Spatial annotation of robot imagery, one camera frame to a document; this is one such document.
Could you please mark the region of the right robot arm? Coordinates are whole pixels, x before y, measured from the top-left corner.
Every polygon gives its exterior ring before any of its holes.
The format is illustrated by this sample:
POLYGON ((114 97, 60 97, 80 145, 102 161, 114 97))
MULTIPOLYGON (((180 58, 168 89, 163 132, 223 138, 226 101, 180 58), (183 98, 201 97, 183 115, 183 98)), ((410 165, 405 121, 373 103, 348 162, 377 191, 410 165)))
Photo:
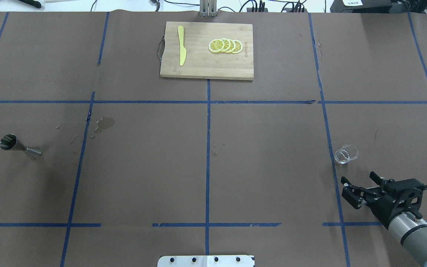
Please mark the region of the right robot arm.
POLYGON ((373 171, 369 177, 375 187, 358 187, 342 177, 342 197, 357 210, 367 206, 414 260, 427 267, 427 222, 420 213, 427 184, 414 178, 385 179, 373 171))

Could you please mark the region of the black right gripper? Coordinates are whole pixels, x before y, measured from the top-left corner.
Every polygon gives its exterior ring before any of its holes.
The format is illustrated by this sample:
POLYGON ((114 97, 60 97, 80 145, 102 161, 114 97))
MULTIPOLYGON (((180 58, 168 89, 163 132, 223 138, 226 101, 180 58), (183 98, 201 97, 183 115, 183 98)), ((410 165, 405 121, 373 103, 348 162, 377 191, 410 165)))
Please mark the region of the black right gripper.
MULTIPOLYGON (((393 179, 386 179, 371 171, 369 178, 377 185, 372 188, 375 193, 391 193, 393 179)), ((421 219, 419 211, 421 207, 421 190, 417 188, 407 189, 398 193, 396 197, 388 194, 378 196, 367 194, 368 189, 354 186, 346 177, 341 177, 342 197, 356 210, 366 205, 372 214, 385 227, 389 228, 390 223, 400 214, 409 212, 415 219, 421 219)))

